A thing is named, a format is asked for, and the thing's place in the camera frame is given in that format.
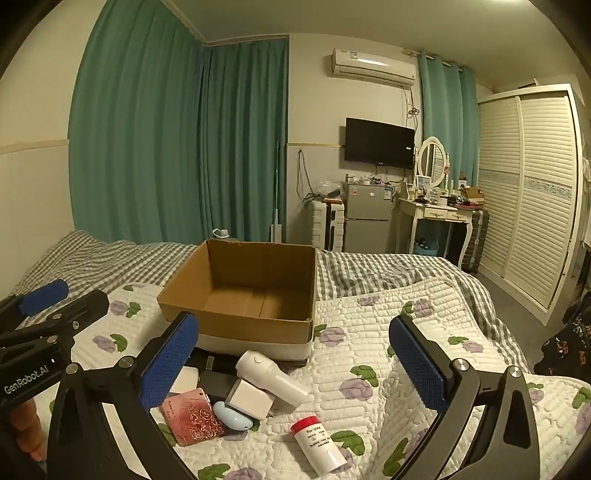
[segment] silver refrigerator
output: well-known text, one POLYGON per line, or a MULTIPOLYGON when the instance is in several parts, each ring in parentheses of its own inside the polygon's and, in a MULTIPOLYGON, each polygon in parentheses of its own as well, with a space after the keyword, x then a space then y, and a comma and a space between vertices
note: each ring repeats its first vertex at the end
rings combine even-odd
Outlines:
POLYGON ((346 183, 345 244, 343 252, 384 254, 392 251, 393 188, 346 183))

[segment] air conditioner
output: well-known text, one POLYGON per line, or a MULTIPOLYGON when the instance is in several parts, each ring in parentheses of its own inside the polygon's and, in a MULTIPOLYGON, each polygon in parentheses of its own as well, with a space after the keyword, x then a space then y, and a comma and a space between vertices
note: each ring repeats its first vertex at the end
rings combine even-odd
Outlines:
POLYGON ((333 52, 333 74, 389 85, 410 87, 417 76, 415 65, 352 50, 333 52))

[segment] white vanity mirror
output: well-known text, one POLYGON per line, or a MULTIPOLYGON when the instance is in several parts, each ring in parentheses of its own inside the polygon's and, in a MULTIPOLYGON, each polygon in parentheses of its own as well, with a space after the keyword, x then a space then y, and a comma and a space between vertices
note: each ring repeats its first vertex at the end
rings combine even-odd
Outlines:
POLYGON ((421 145, 417 157, 418 174, 431 178, 431 187, 446 188, 446 174, 449 171, 449 160, 445 148, 437 137, 427 138, 421 145))

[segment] pill bottle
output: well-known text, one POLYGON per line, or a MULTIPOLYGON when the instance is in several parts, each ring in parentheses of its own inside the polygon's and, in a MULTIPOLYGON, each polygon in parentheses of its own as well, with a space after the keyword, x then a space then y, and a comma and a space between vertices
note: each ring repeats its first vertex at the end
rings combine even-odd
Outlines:
POLYGON ((326 475, 347 463, 315 415, 294 423, 291 432, 318 475, 326 475))

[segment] red bottle cap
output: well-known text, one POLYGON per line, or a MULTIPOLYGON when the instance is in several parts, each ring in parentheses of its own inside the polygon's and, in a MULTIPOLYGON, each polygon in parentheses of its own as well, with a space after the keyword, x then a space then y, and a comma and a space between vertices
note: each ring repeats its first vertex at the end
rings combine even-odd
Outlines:
POLYGON ((320 420, 318 419, 318 417, 316 415, 312 415, 311 417, 306 417, 304 419, 301 419, 301 420, 295 422, 291 426, 291 433, 293 435, 295 435, 296 433, 301 432, 302 430, 308 428, 310 425, 315 425, 317 423, 320 423, 320 420))

